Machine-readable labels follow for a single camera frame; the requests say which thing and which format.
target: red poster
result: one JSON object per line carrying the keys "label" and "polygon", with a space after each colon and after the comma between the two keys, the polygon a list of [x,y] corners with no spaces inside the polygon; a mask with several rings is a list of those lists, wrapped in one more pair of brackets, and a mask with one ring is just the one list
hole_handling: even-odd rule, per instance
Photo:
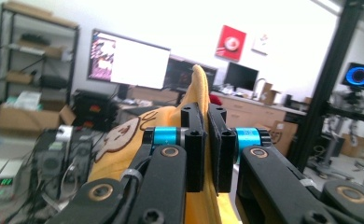
{"label": "red poster", "polygon": [[246,33],[224,25],[217,44],[216,56],[239,61],[245,42]]}

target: green light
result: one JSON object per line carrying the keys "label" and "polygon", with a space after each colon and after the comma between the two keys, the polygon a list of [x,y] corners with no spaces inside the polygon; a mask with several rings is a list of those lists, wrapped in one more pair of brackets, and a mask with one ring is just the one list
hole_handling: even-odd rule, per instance
{"label": "green light", "polygon": [[9,186],[13,184],[13,178],[0,179],[1,186]]}

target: white monitor screen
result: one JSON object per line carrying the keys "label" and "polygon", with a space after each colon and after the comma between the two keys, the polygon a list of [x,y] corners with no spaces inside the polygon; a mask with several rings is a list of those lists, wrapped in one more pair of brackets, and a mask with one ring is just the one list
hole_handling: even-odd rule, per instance
{"label": "white monitor screen", "polygon": [[170,50],[93,30],[88,79],[162,89]]}

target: computer monitor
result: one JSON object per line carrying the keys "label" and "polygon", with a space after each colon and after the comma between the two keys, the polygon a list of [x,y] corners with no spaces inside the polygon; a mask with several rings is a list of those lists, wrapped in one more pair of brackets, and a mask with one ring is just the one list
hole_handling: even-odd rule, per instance
{"label": "computer monitor", "polygon": [[258,70],[237,63],[229,63],[223,83],[232,85],[234,91],[236,91],[237,88],[252,91],[254,90],[258,73]]}
{"label": "computer monitor", "polygon": [[94,29],[89,80],[162,89],[170,49]]}
{"label": "computer monitor", "polygon": [[353,91],[364,91],[364,64],[350,63],[342,84]]}
{"label": "computer monitor", "polygon": [[193,66],[195,64],[198,64],[204,70],[208,81],[208,90],[211,91],[217,74],[217,68],[176,56],[170,56],[163,87],[171,91],[185,92],[191,83],[191,75],[193,74]]}

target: towel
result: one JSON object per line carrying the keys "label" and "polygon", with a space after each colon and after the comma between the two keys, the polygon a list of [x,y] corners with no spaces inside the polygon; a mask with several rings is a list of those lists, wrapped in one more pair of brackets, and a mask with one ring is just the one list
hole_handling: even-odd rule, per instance
{"label": "towel", "polygon": [[[204,117],[204,128],[208,132],[208,84],[204,70],[199,65],[193,66],[192,81],[181,104],[165,106],[146,112],[135,119],[112,129],[106,136],[101,149],[95,157],[95,163],[89,175],[89,181],[99,178],[120,179],[127,169],[136,151],[141,146],[142,136],[147,127],[180,127],[180,111],[184,105],[198,103]],[[209,137],[206,138],[204,185],[201,192],[188,192],[186,198],[185,222],[203,223],[238,223],[231,206],[229,194],[216,194],[211,168],[211,148]]]}

